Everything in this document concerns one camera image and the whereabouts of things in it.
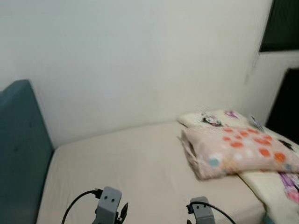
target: fabric pile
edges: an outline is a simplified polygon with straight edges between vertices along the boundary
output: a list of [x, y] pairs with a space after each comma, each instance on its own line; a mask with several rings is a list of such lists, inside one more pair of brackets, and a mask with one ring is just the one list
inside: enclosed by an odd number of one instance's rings
[[200, 179], [238, 174], [265, 204], [265, 224], [299, 223], [297, 144], [235, 111], [189, 113], [178, 122], [187, 127], [181, 141]]

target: black cable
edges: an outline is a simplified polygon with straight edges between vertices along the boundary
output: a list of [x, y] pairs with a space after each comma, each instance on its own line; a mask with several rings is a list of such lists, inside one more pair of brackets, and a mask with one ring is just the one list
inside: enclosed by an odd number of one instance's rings
[[213, 209], [215, 209], [215, 210], [221, 212], [226, 218], [229, 219], [229, 221], [232, 222], [232, 224], [236, 224], [236, 223], [234, 222], [234, 220], [233, 220], [231, 217], [228, 216], [228, 214], [226, 214], [226, 213], [225, 213], [224, 211], [222, 211], [221, 209], [218, 209], [217, 207], [215, 207], [215, 206], [213, 206], [213, 205], [211, 205], [211, 204], [209, 204], [209, 203], [206, 203], [206, 202], [190, 202], [190, 205], [193, 205], [193, 204], [202, 204], [202, 205], [205, 205], [205, 206], [209, 206], [209, 207], [211, 207], [211, 208], [213, 208]]
[[72, 206], [76, 203], [77, 200], [79, 200], [81, 197], [88, 195], [88, 194], [94, 194], [96, 198], [100, 198], [101, 194], [102, 194], [102, 190], [97, 189], [97, 190], [89, 190], [87, 192], [82, 193], [81, 195], [79, 195], [78, 197], [75, 198], [75, 200], [70, 204], [70, 206], [67, 208], [67, 210], [64, 213], [64, 217], [62, 219], [61, 224], [64, 224], [65, 219], [67, 214], [69, 213], [69, 211], [71, 210]]

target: dark window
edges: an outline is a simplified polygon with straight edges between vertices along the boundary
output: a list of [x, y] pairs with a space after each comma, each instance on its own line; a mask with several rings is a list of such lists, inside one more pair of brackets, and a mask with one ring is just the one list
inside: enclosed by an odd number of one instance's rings
[[273, 0], [260, 51], [299, 49], [299, 0]]

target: bedding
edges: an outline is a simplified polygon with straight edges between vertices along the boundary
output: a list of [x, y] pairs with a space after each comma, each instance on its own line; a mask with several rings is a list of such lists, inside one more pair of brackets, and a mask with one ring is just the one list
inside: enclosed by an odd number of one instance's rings
[[[212, 118], [212, 122], [207, 122], [206, 118]], [[220, 121], [221, 125], [213, 125], [214, 120]], [[247, 127], [249, 125], [244, 116], [231, 110], [191, 112], [179, 116], [177, 121], [188, 128], [199, 129], [212, 126]]]
[[[191, 124], [187, 127], [201, 128], [194, 116], [197, 113], [187, 116], [187, 122]], [[228, 126], [243, 126], [244, 121], [240, 124], [230, 123], [226, 121]], [[294, 156], [299, 157], [299, 146], [290, 141], [286, 137], [273, 132], [272, 130], [263, 127], [265, 134], [270, 135], [272, 138], [282, 140], [286, 143], [287, 147], [291, 145]], [[261, 172], [250, 171], [239, 173], [239, 176], [244, 182], [251, 188], [255, 195], [264, 203], [267, 213], [265, 214], [263, 221], [264, 224], [294, 224], [299, 223], [299, 206], [292, 200], [290, 200], [284, 192], [284, 185], [277, 172]]]
[[299, 158], [293, 151], [253, 128], [186, 128], [182, 143], [200, 179], [260, 169], [299, 172]]
[[281, 181], [284, 183], [286, 196], [299, 204], [299, 175], [290, 173], [279, 173], [279, 175]]
[[[199, 181], [178, 139], [178, 122], [142, 126], [59, 147], [51, 161], [37, 224], [57, 224], [73, 199], [93, 188], [111, 186], [128, 202], [128, 224], [183, 224], [190, 199], [206, 196], [238, 224], [259, 224], [263, 204], [238, 176]], [[66, 224], [92, 223], [98, 200], [85, 196]], [[217, 223], [225, 224], [223, 216]]]

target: white wall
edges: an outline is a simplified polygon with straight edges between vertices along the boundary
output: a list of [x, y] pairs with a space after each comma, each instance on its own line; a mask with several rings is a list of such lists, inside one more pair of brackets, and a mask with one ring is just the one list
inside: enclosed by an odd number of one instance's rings
[[30, 78], [56, 146], [200, 105], [266, 120], [290, 58], [262, 55], [271, 0], [0, 2], [0, 88]]

